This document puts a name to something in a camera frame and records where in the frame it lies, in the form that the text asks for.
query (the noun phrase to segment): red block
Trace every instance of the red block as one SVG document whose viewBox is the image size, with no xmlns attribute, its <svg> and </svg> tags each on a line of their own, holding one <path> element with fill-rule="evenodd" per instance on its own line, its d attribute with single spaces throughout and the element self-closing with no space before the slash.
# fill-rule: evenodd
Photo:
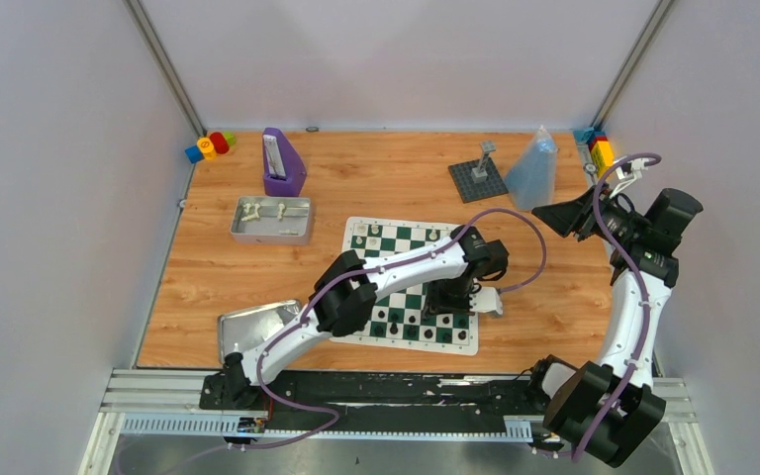
<svg viewBox="0 0 760 475">
<path fill-rule="evenodd" d="M 222 155 L 229 151 L 229 142 L 226 141 L 226 138 L 223 137 L 223 134 L 214 132 L 213 134 L 209 135 L 208 138 L 211 139 L 211 143 L 214 144 L 214 150 L 217 151 L 217 154 Z"/>
</svg>

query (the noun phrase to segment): gray wall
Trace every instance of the gray wall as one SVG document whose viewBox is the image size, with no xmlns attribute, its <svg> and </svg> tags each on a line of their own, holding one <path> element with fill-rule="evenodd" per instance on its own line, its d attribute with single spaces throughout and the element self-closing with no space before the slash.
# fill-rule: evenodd
<svg viewBox="0 0 760 475">
<path fill-rule="evenodd" d="M 588 124 L 656 0 L 144 0 L 209 128 Z"/>
<path fill-rule="evenodd" d="M 760 473 L 760 2 L 678 2 L 607 127 L 618 152 L 656 150 L 634 193 L 706 208 L 678 251 L 658 336 L 687 380 L 719 474 Z"/>
<path fill-rule="evenodd" d="M 76 471 L 193 139 L 120 0 L 0 1 L 0 474 Z"/>
</svg>

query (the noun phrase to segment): yellow block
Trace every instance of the yellow block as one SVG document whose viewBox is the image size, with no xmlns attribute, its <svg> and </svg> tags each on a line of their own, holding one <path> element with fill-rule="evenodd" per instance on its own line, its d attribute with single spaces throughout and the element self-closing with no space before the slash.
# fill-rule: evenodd
<svg viewBox="0 0 760 475">
<path fill-rule="evenodd" d="M 599 175 L 614 165 L 614 150 L 608 141 L 596 141 L 596 145 L 590 150 L 590 156 L 599 168 Z"/>
<path fill-rule="evenodd" d="M 202 156 L 204 156 L 206 160 L 217 158 L 217 151 L 214 149 L 214 144 L 211 143 L 211 139 L 202 137 L 197 140 L 197 147 L 199 147 L 199 151 L 202 152 Z"/>
</svg>

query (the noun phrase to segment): green and white chessboard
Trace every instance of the green and white chessboard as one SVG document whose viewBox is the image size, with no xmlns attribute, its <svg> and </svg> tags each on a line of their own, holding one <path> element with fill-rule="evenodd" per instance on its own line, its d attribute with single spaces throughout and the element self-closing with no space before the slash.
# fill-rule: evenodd
<svg viewBox="0 0 760 475">
<path fill-rule="evenodd" d="M 443 223 L 349 218 L 342 250 L 360 258 L 386 257 L 439 240 L 456 228 Z M 416 285 L 376 303 L 365 328 L 334 341 L 372 346 L 419 349 L 453 354 L 479 350 L 478 315 L 444 314 L 423 317 L 426 286 Z"/>
</svg>

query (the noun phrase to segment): wooden tabletop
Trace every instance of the wooden tabletop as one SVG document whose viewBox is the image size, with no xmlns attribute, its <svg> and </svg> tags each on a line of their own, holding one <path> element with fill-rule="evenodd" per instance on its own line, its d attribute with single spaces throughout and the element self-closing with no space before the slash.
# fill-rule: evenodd
<svg viewBox="0 0 760 475">
<path fill-rule="evenodd" d="M 302 196 L 316 210 L 306 246 L 235 242 L 229 226 L 240 196 L 263 195 L 260 133 L 237 134 L 237 145 L 197 165 L 188 203 L 161 280 L 139 367 L 217 368 L 217 317 L 286 299 L 307 303 L 313 284 L 341 250 L 352 216 L 466 223 L 507 195 L 462 204 L 447 165 L 479 157 L 479 142 L 505 176 L 531 134 L 289 133 L 308 167 Z M 559 147 L 555 201 L 587 189 L 570 134 Z M 548 264 L 532 284 L 503 295 L 501 319 L 480 318 L 475 356 L 325 341 L 291 368 L 517 373 L 554 354 L 577 365 L 594 359 L 611 309 L 611 270 L 600 239 L 576 242 L 532 217 L 549 248 Z M 477 223 L 487 240 L 508 248 L 509 271 L 499 286 L 524 280 L 540 261 L 533 232 L 508 215 Z"/>
</svg>

